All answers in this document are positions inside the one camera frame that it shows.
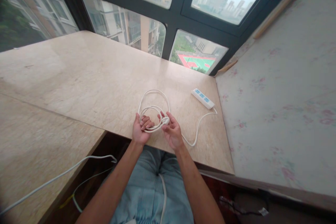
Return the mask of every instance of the black window frame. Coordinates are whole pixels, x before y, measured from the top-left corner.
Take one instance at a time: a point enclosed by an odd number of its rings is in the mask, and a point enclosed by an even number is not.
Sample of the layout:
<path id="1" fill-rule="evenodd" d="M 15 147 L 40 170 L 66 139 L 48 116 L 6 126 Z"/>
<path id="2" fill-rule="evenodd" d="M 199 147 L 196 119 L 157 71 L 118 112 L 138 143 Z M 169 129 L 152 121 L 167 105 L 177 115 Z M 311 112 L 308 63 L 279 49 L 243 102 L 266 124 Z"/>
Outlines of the black window frame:
<path id="1" fill-rule="evenodd" d="M 95 32 L 82 0 L 64 0 L 79 30 Z M 191 7 L 192 0 L 172 0 L 165 9 L 145 0 L 104 0 L 163 23 L 166 37 L 162 58 L 169 60 L 178 29 L 227 47 L 228 51 L 209 75 L 214 76 L 281 0 L 256 0 L 239 25 L 220 20 Z"/>

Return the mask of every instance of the light blue jeans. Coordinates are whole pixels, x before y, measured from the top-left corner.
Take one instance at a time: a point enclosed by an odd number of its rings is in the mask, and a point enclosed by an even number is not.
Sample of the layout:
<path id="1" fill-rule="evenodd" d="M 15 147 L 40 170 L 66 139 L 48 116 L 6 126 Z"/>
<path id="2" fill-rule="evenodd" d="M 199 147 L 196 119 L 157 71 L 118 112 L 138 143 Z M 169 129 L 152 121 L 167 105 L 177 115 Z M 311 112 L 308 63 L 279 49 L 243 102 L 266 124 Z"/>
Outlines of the light blue jeans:
<path id="1" fill-rule="evenodd" d="M 167 191 L 162 224 L 194 223 L 176 156 L 145 146 L 110 224 L 133 219 L 137 224 L 160 223 L 164 193 L 159 173 Z"/>

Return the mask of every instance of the basketball court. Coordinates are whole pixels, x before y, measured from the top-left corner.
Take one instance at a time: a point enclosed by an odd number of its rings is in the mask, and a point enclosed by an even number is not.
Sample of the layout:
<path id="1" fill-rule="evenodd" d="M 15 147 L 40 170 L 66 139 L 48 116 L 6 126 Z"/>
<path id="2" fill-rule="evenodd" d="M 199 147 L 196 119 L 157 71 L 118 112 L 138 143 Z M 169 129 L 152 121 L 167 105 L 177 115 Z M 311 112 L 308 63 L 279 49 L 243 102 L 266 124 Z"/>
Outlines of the basketball court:
<path id="1" fill-rule="evenodd" d="M 208 71 L 213 62 L 215 62 L 215 58 L 202 58 L 192 55 L 183 55 L 178 54 L 178 57 L 180 58 L 182 64 L 185 67 L 188 67 L 190 69 L 198 69 L 202 68 L 205 71 Z"/>

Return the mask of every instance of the marble countertop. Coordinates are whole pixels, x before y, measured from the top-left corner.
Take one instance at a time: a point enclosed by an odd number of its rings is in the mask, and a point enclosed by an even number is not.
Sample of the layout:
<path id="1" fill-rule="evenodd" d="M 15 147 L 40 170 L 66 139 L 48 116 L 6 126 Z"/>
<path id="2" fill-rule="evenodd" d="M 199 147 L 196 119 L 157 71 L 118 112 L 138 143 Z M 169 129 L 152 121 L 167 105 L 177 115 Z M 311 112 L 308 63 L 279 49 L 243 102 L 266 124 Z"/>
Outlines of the marble countertop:
<path id="1" fill-rule="evenodd" d="M 234 174 L 213 77 L 88 31 L 0 53 L 1 207 L 89 155 L 105 130 L 131 138 L 139 102 L 149 89 L 167 95 L 182 133 L 193 142 L 199 119 L 209 112 L 192 96 L 195 88 L 214 102 L 218 115 L 204 118 L 197 144 L 186 146 L 194 161 Z M 144 98 L 146 105 L 168 110 L 156 93 Z M 158 123 L 156 111 L 148 115 Z M 148 145 L 173 152 L 161 131 Z M 76 171 L 8 215 L 14 222 L 37 222 Z"/>
<path id="2" fill-rule="evenodd" d="M 5 209 L 90 155 L 105 131 L 0 94 L 0 195 Z M 8 223 L 37 223 L 81 167 L 5 214 Z"/>
<path id="3" fill-rule="evenodd" d="M 215 78 L 89 31 L 0 53 L 0 93 L 126 138 L 144 92 L 159 89 L 193 142 L 198 120 L 209 112 L 192 96 L 195 88 L 214 102 L 218 115 L 203 119 L 190 154 L 234 174 Z M 159 94 L 145 97 L 143 106 L 150 104 L 167 110 Z M 156 119 L 156 112 L 149 116 Z M 160 131 L 148 144 L 173 152 Z"/>

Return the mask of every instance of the white cable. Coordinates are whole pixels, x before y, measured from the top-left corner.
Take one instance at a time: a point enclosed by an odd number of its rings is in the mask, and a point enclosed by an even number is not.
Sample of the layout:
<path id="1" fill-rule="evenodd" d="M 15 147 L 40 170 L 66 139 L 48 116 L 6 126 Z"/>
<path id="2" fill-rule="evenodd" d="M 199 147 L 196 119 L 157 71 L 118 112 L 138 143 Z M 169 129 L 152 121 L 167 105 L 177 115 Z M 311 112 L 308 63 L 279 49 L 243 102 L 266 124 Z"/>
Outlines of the white cable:
<path id="1" fill-rule="evenodd" d="M 182 134 L 182 137 L 184 138 L 184 140 L 187 142 L 187 144 L 189 144 L 190 146 L 195 146 L 196 142 L 197 142 L 197 136 L 198 136 L 198 128 L 200 127 L 200 123 L 202 121 L 202 119 L 204 117 L 206 117 L 207 115 L 210 115 L 210 114 L 217 114 L 217 110 L 215 108 L 213 108 L 215 113 L 214 112 L 211 112 L 211 113 L 208 113 L 208 114 L 205 114 L 204 116 L 201 117 L 201 119 L 198 121 L 198 124 L 197 124 L 197 130 L 196 130 L 196 137 L 195 137 L 195 142 L 193 144 L 189 143 L 186 139 L 186 137 Z"/>
<path id="2" fill-rule="evenodd" d="M 40 189 L 42 189 L 43 187 L 49 185 L 50 183 L 54 182 L 56 179 L 62 177 L 63 175 L 65 175 L 66 173 L 68 173 L 69 171 L 71 171 L 72 169 L 74 169 L 76 166 L 80 165 L 80 163 L 82 163 L 84 160 L 89 159 L 89 158 L 95 158 L 95 159 L 103 159 L 103 158 L 107 158 L 107 157 L 111 157 L 113 158 L 112 163 L 116 163 L 117 160 L 115 159 L 114 156 L 112 155 L 107 155 L 107 156 L 87 156 L 85 158 L 83 158 L 81 161 L 79 161 L 77 164 L 75 164 L 74 166 L 72 166 L 69 170 L 63 172 L 62 174 L 58 175 L 57 177 L 49 180 L 48 182 L 44 183 L 43 185 L 41 185 L 40 187 L 36 188 L 35 190 L 31 191 L 30 193 L 28 193 L 26 196 L 24 196 L 23 198 L 19 199 L 18 201 L 16 201 L 15 203 L 13 203 L 12 205 L 10 205 L 9 207 L 7 207 L 5 210 L 3 210 L 2 212 L 0 212 L 0 215 L 3 215 L 4 213 L 8 212 L 9 210 L 11 210 L 13 207 L 16 207 L 18 204 L 20 204 L 21 202 L 23 202 L 24 200 L 26 200 L 27 198 L 29 198 L 31 195 L 33 195 L 34 193 L 36 193 L 37 191 L 39 191 Z"/>
<path id="3" fill-rule="evenodd" d="M 75 204 L 75 206 L 76 206 L 78 212 L 82 213 L 83 211 L 82 211 L 82 209 L 79 207 L 79 205 L 77 204 L 77 201 L 76 201 L 76 199 L 75 199 L 75 192 L 77 191 L 77 189 L 78 189 L 82 184 L 84 184 L 86 181 L 92 179 L 93 177 L 96 177 L 96 176 L 98 176 L 98 175 L 100 175 L 100 174 L 103 174 L 103 173 L 105 173 L 105 172 L 111 170 L 113 167 L 108 168 L 107 170 L 102 171 L 101 173 L 98 173 L 98 174 L 96 174 L 96 175 L 93 175 L 92 177 L 90 177 L 90 178 L 84 180 L 82 183 L 79 184 L 79 186 L 76 187 L 76 189 L 75 189 L 74 192 L 73 192 L 72 200 L 73 200 L 73 203 Z"/>
<path id="4" fill-rule="evenodd" d="M 170 106 L 169 106 L 168 98 L 167 98 L 167 96 L 162 91 L 160 91 L 158 89 L 150 89 L 147 92 L 145 92 L 143 94 L 142 98 L 141 98 L 141 101 L 140 101 L 140 104 L 139 104 L 139 108 L 138 108 L 138 114 L 140 115 L 140 123 L 142 122 L 141 117 L 146 113 L 146 111 L 148 109 L 155 109 L 159 113 L 159 115 L 160 115 L 160 123 L 158 125 L 156 125 L 156 126 L 148 128 L 148 130 L 145 129 L 144 131 L 147 132 L 147 133 L 155 132 L 155 131 L 159 130 L 162 127 L 162 125 L 164 125 L 164 124 L 167 125 L 169 123 L 169 117 L 167 117 L 167 116 L 166 117 L 162 117 L 161 111 L 163 111 L 163 110 L 160 107 L 156 106 L 156 105 L 150 105 L 150 106 L 145 107 L 143 110 L 140 111 L 142 100 L 144 99 L 145 95 L 147 93 L 151 92 L 151 91 L 158 91 L 158 92 L 160 92 L 162 94 L 162 96 L 165 97 L 167 105 L 168 105 L 168 111 L 170 112 Z"/>
<path id="5" fill-rule="evenodd" d="M 160 90 L 158 90 L 158 89 L 150 89 L 150 90 L 146 91 L 146 92 L 143 94 L 142 98 L 141 98 L 141 101 L 140 101 L 140 104 L 139 104 L 139 108 L 138 108 L 138 114 L 140 115 L 140 123 L 142 122 L 141 117 L 145 114 L 145 112 L 146 112 L 148 109 L 155 109 L 155 110 L 159 113 L 159 115 L 160 115 L 160 122 L 159 122 L 159 124 L 156 125 L 156 126 L 153 126 L 153 127 L 150 127 L 150 128 L 145 129 L 144 131 L 147 132 L 147 133 L 155 132 L 155 131 L 161 129 L 163 125 L 167 125 L 167 124 L 169 123 L 169 117 L 168 117 L 168 116 L 162 117 L 162 115 L 161 115 L 161 111 L 163 112 L 163 110 L 162 110 L 160 107 L 156 106 L 156 105 L 150 105 L 150 106 L 145 107 L 143 110 L 140 111 L 140 109 L 141 109 L 141 104 L 142 104 L 142 100 L 144 99 L 145 95 L 146 95 L 147 93 L 151 92 L 151 91 L 158 91 L 158 92 L 160 92 L 160 93 L 164 96 L 164 98 L 166 99 L 166 102 L 167 102 L 167 104 L 168 104 L 168 111 L 170 112 L 169 100 L 168 100 L 167 96 L 166 96 L 162 91 L 160 91 Z M 214 109 L 215 112 L 211 112 L 211 113 L 205 114 L 205 115 L 202 116 L 201 119 L 198 121 L 197 128 L 196 128 L 196 137 L 195 137 L 195 141 L 194 141 L 193 144 L 189 143 L 189 141 L 186 139 L 186 137 L 182 134 L 182 137 L 183 137 L 183 139 L 187 142 L 187 144 L 189 144 L 190 146 L 195 146 L 195 144 L 196 144 L 196 142 L 197 142 L 198 129 L 199 129 L 199 127 L 200 127 L 200 123 L 201 123 L 202 119 L 203 119 L 204 117 L 206 117 L 207 115 L 210 115 L 210 114 L 217 114 L 217 110 L 216 110 L 215 108 L 213 108 L 213 109 Z"/>
<path id="6" fill-rule="evenodd" d="M 163 220 L 163 215 L 165 214 L 165 210 L 166 210 L 166 204 L 167 204 L 167 191 L 166 191 L 166 184 L 165 184 L 165 180 L 163 179 L 163 176 L 161 174 L 159 174 L 161 180 L 162 180 L 162 186 L 163 186 L 163 194 L 164 194 L 164 201 L 163 201 L 163 208 L 162 208 L 162 214 L 161 214 L 161 221 L 160 224 L 162 224 L 162 220 Z"/>

